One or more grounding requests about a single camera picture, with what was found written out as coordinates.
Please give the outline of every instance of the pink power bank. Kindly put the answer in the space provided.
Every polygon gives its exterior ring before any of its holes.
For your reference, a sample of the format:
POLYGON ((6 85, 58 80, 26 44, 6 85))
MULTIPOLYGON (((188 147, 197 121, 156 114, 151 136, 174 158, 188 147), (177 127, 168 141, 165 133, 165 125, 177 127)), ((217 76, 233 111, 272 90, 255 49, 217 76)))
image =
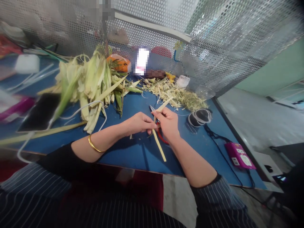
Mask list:
POLYGON ((225 148, 235 167, 256 169, 240 144, 229 142, 225 144, 225 148))

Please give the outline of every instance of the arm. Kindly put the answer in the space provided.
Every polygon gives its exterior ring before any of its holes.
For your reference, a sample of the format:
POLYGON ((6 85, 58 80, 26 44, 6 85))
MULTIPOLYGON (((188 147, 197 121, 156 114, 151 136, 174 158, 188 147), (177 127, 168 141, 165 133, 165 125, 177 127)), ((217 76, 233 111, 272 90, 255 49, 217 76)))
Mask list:
MULTIPOLYGON (((146 130, 151 133, 151 129, 156 127, 151 118, 137 113, 118 125, 94 133, 91 141, 98 150, 106 151, 122 137, 146 130)), ((90 146, 88 136, 84 137, 17 171, 2 183, 1 189, 7 193, 60 198, 71 187, 70 181, 102 155, 90 146)))
POLYGON ((198 211, 196 227, 256 227, 225 178, 180 137, 177 114, 168 108, 152 114, 160 120, 164 136, 191 186, 198 211))

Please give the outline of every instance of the person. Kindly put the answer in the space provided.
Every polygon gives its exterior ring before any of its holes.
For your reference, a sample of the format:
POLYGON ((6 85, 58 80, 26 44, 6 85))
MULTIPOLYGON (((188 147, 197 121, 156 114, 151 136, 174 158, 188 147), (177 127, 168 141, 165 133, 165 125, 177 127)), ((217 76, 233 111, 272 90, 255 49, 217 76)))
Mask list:
MULTIPOLYGON (((168 108, 152 114, 160 120, 194 194, 196 227, 256 227, 225 178, 181 138, 177 114, 168 108)), ((104 154, 97 150, 107 151, 123 137, 144 131, 151 134, 152 129, 157 129, 156 124, 140 112, 92 134, 92 145, 88 136, 84 137, 17 171, 1 185, 0 227, 184 227, 162 208, 144 204, 136 194, 124 191, 123 186, 117 191, 111 187, 114 183, 101 181, 107 177, 104 173, 92 175, 95 184, 106 186, 102 192, 81 188, 78 183, 76 190, 81 191, 70 194, 75 180, 104 154)))

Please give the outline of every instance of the orange bag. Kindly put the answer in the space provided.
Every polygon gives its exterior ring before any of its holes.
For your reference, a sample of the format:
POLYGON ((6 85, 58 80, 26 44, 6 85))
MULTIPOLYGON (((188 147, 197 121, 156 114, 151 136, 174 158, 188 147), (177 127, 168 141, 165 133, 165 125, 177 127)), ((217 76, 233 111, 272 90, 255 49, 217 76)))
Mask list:
POLYGON ((117 70, 118 72, 131 72, 131 62, 130 60, 117 55, 117 54, 112 54, 107 58, 107 62, 109 63, 110 60, 114 61, 118 59, 118 64, 120 64, 120 66, 116 67, 115 70, 117 70))

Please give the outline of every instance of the spool of thread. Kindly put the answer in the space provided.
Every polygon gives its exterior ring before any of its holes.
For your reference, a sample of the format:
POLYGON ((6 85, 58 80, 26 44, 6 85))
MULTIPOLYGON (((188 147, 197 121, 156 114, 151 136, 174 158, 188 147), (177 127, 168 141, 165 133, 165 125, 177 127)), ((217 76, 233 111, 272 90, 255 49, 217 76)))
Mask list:
POLYGON ((188 121, 193 127, 200 127, 201 125, 210 123, 211 120, 211 111, 207 109, 198 109, 188 116, 188 121))

